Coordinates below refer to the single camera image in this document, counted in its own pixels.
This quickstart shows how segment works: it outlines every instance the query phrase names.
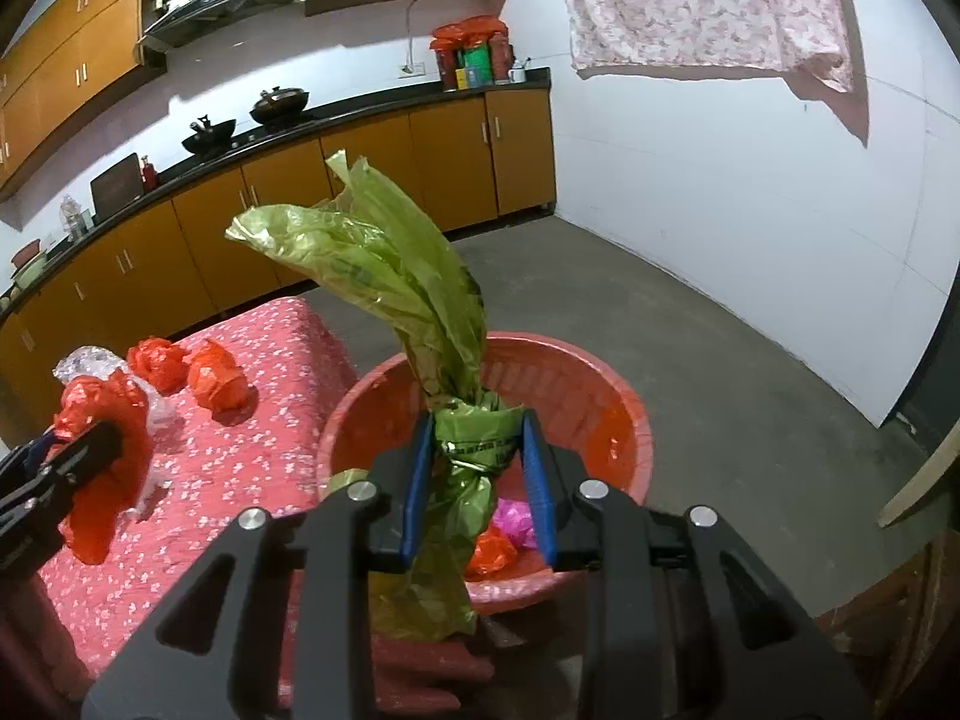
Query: green container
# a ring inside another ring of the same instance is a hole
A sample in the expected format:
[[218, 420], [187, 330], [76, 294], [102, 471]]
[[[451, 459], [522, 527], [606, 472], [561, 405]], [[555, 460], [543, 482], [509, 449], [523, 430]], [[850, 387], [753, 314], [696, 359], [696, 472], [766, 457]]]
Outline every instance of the green container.
[[480, 86], [493, 83], [493, 68], [490, 66], [490, 50], [486, 43], [475, 49], [464, 49], [464, 67], [476, 68]]

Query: pink plastic basket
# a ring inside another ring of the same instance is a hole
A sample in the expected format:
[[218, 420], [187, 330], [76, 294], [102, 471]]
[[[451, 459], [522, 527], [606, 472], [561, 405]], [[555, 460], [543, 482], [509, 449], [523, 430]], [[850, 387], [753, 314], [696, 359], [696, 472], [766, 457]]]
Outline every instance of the pink plastic basket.
[[[531, 333], [490, 333], [481, 370], [484, 385], [510, 405], [536, 409], [546, 439], [580, 453], [587, 472], [642, 503], [653, 471], [653, 438], [646, 410], [613, 369], [592, 354]], [[398, 354], [344, 395], [320, 437], [318, 481], [366, 469], [380, 452], [410, 440], [421, 390]], [[525, 500], [520, 463], [497, 480], [505, 498]], [[573, 574], [555, 574], [536, 551], [492, 577], [468, 581], [470, 600], [483, 614], [515, 610], [549, 596]]]

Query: metal rivet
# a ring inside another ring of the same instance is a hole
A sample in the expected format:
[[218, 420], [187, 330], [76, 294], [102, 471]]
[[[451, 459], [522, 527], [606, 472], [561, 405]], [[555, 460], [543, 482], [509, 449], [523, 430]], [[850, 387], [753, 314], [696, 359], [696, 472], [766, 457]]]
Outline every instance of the metal rivet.
[[240, 527], [245, 531], [256, 531], [256, 529], [262, 527], [266, 521], [267, 512], [264, 512], [263, 509], [256, 506], [244, 509], [243, 512], [240, 512], [240, 517], [237, 517], [237, 522], [240, 523]]
[[352, 501], [368, 501], [376, 495], [376, 485], [373, 482], [354, 482], [347, 488], [347, 497]]
[[587, 479], [580, 483], [580, 495], [590, 501], [606, 498], [609, 492], [610, 488], [607, 487], [607, 483], [601, 482], [599, 479]]
[[717, 512], [709, 506], [694, 506], [690, 509], [690, 522], [698, 528], [712, 528], [717, 524]]

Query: black countertop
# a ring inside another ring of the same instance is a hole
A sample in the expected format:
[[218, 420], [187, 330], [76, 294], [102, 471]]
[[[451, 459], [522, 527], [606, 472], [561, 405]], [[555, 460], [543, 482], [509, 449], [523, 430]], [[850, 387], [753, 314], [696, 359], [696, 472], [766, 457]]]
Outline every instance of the black countertop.
[[291, 127], [280, 130], [270, 127], [256, 127], [256, 129], [242, 132], [233, 139], [229, 151], [220, 156], [210, 159], [192, 156], [168, 167], [167, 170], [162, 170], [160, 172], [160, 186], [157, 189], [149, 191], [117, 214], [96, 225], [78, 244], [69, 245], [60, 252], [54, 251], [53, 256], [47, 261], [47, 265], [43, 269], [43, 274], [26, 290], [23, 290], [16, 299], [11, 300], [11, 304], [6, 311], [0, 313], [0, 324], [24, 300], [37, 292], [44, 282], [104, 233], [117, 227], [127, 218], [166, 199], [171, 194], [176, 194], [177, 191], [185, 189], [190, 184], [194, 184], [212, 173], [224, 170], [225, 167], [248, 160], [261, 153], [261, 151], [270, 151], [270, 149], [282, 146], [284, 143], [305, 140], [310, 136], [319, 135], [325, 130], [333, 129], [333, 127], [342, 127], [343, 124], [349, 124], [357, 119], [400, 111], [416, 105], [445, 103], [448, 100], [477, 97], [477, 95], [482, 95], [485, 92], [517, 89], [550, 89], [550, 69], [535, 68], [528, 70], [525, 83], [485, 86], [479, 89], [464, 89], [456, 92], [445, 92], [440, 81], [400, 86], [382, 92], [337, 100], [336, 103], [318, 105], [316, 108], [308, 108]]

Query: wall outlet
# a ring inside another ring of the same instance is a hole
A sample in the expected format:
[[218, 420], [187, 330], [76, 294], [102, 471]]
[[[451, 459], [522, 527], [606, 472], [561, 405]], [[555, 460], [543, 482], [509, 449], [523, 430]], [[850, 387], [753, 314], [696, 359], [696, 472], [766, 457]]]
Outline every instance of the wall outlet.
[[426, 65], [424, 62], [414, 62], [412, 66], [400, 65], [401, 79], [414, 79], [416, 76], [426, 76]]

